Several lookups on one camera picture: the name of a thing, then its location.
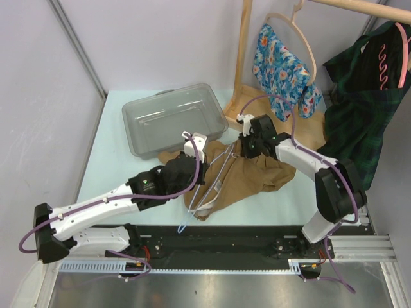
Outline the blue wire hanger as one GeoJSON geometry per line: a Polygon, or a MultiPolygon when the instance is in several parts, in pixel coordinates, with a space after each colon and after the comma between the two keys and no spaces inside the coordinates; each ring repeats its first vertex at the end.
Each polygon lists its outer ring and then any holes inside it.
{"type": "Polygon", "coordinates": [[[211,174],[211,168],[214,165],[221,164],[220,167],[217,167],[217,174],[216,176],[212,176],[209,184],[205,184],[206,187],[203,194],[200,193],[201,186],[198,185],[195,189],[193,196],[189,202],[189,207],[187,213],[185,214],[182,222],[177,227],[177,233],[181,234],[189,225],[190,221],[193,219],[197,219],[199,221],[203,221],[208,218],[211,211],[215,207],[215,203],[217,198],[219,197],[221,186],[222,186],[222,173],[228,162],[233,157],[233,151],[235,148],[235,142],[232,142],[227,145],[227,148],[222,151],[220,154],[216,155],[215,158],[209,163],[209,169],[207,174],[211,174]]]}

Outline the tan garment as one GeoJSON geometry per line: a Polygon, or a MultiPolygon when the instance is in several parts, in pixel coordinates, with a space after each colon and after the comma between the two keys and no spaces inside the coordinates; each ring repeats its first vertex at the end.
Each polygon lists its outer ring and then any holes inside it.
{"type": "MultiPolygon", "coordinates": [[[[220,141],[211,141],[208,143],[205,149],[207,161],[210,163],[216,155],[227,148],[227,145],[228,144],[223,144],[220,141]]],[[[296,169],[289,164],[264,155],[247,159],[242,157],[240,152],[241,143],[240,141],[236,141],[233,151],[234,158],[230,159],[222,173],[220,194],[210,215],[258,193],[278,191],[285,184],[293,180],[295,176],[296,169]]],[[[205,174],[205,184],[209,184],[211,177],[216,176],[216,168],[220,166],[221,164],[214,165],[211,168],[211,174],[205,174]]],[[[200,185],[201,194],[203,194],[206,189],[205,184],[200,185]]],[[[198,185],[184,195],[184,205],[187,210],[197,186],[198,185]]]]}

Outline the blue floral skirt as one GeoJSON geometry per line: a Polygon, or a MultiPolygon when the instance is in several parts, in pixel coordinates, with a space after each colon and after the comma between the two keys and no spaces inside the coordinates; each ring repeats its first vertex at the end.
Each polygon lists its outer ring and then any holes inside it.
{"type": "Polygon", "coordinates": [[[295,107],[299,117],[311,117],[322,99],[317,86],[308,83],[311,74],[306,64],[288,50],[269,24],[259,32],[252,73],[261,90],[272,95],[271,110],[282,122],[295,107]]]}

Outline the green plaid garment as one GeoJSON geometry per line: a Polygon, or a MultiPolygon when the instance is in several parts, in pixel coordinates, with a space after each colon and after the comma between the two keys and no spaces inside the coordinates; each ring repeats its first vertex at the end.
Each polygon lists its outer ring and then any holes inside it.
{"type": "Polygon", "coordinates": [[[403,88],[380,90],[378,37],[394,23],[385,22],[362,35],[323,65],[336,88],[325,112],[326,143],[317,151],[352,160],[365,190],[370,189],[378,166],[384,131],[410,88],[407,68],[403,88]]]}

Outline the pink plastic hanger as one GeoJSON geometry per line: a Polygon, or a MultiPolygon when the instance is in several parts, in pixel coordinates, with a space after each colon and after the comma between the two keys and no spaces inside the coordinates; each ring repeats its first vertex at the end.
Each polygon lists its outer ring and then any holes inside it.
{"type": "Polygon", "coordinates": [[[380,90],[401,89],[405,85],[408,67],[406,26],[395,22],[378,37],[378,70],[380,90]]]}

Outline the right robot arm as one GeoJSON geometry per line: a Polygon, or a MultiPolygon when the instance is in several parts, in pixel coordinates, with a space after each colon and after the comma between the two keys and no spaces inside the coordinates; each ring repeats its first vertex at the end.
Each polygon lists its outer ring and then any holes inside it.
{"type": "Polygon", "coordinates": [[[337,225],[358,221],[367,195],[352,160],[321,155],[297,142],[293,134],[277,133],[268,115],[239,114],[236,121],[243,127],[238,136],[242,157],[252,159],[263,154],[296,168],[315,183],[317,211],[302,227],[303,237],[296,241],[301,256],[317,253],[319,241],[337,225]]]}

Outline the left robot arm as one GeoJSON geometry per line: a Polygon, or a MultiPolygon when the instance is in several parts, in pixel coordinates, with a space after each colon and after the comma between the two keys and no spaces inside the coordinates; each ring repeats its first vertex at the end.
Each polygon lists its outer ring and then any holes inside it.
{"type": "Polygon", "coordinates": [[[34,209],[33,228],[38,260],[59,261],[80,245],[80,232],[117,214],[150,209],[204,184],[209,168],[204,152],[195,158],[181,151],[165,165],[141,172],[91,201],[53,208],[41,203],[34,209]]]}

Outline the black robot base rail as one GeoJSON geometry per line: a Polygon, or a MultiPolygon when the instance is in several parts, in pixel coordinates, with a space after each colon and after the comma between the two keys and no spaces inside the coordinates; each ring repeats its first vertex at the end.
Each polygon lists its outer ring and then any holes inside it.
{"type": "Polygon", "coordinates": [[[291,259],[306,278],[317,278],[322,264],[335,256],[330,240],[311,244],[300,226],[187,227],[126,224],[125,248],[111,248],[107,257],[131,258],[127,270],[257,272],[289,269],[291,259]]]}

